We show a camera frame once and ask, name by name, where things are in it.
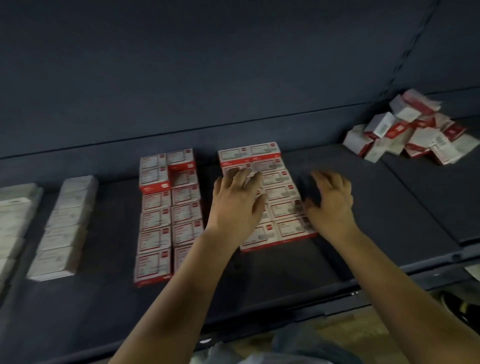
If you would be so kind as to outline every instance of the dark wall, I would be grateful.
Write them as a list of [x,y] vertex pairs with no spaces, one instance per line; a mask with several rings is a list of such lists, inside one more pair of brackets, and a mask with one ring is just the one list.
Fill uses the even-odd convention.
[[146,154],[333,143],[397,90],[479,113],[474,1],[0,5],[0,185],[136,174]]

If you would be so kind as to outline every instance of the stack of boxes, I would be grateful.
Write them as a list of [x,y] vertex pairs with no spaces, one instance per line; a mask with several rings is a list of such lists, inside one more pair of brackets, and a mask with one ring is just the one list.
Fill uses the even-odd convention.
[[94,176],[66,179],[27,277],[44,281],[77,272],[98,189]]
[[220,150],[218,158],[224,175],[231,168],[250,168],[250,176],[256,172],[263,174],[257,195],[267,196],[265,210],[253,234],[241,245],[241,251],[261,249],[317,234],[304,215],[300,194],[283,163],[277,143]]
[[139,183],[143,199],[134,282],[142,287],[171,278],[204,223],[191,149],[141,158]]
[[35,183],[0,188],[0,291],[24,244],[43,189]]
[[390,102],[391,111],[355,126],[343,144],[358,156],[377,162],[385,152],[411,157],[432,155],[441,165],[456,163],[480,141],[439,113],[441,102],[410,89]]

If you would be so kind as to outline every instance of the black shoe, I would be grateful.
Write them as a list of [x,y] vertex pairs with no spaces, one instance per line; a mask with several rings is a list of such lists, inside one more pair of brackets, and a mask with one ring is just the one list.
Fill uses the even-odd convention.
[[448,292],[441,294],[440,301],[448,311],[480,335],[480,306],[467,303]]

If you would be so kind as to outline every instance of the hand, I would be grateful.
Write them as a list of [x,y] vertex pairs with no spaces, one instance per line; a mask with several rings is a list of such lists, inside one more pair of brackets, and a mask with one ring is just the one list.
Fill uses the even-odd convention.
[[233,252],[253,233],[265,208],[266,195],[255,198],[262,173],[245,184],[251,170],[233,168],[215,181],[205,233]]
[[335,244],[359,233],[352,213],[352,184],[336,172],[312,172],[322,196],[320,207],[310,198],[305,200],[305,213],[313,227],[330,243]]

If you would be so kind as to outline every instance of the pile of boxes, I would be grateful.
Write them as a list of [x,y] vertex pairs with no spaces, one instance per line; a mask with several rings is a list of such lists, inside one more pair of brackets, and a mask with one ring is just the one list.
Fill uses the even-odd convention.
[[27,277],[44,281],[77,272],[98,189],[94,176],[66,179]]
[[139,184],[143,197],[137,287],[170,279],[204,231],[192,149],[141,158]]
[[231,168],[250,168],[250,177],[259,171],[263,173],[257,195],[267,196],[265,210],[253,234],[241,245],[241,251],[261,249],[317,234],[304,215],[300,194],[283,163],[277,143],[220,150],[218,158],[224,175]]
[[441,165],[456,163],[480,141],[465,128],[439,113],[441,102],[410,89],[390,103],[391,111],[355,126],[343,144],[358,156],[377,162],[384,153],[411,157],[433,156]]
[[35,183],[0,188],[0,291],[24,244],[24,236],[42,199]]

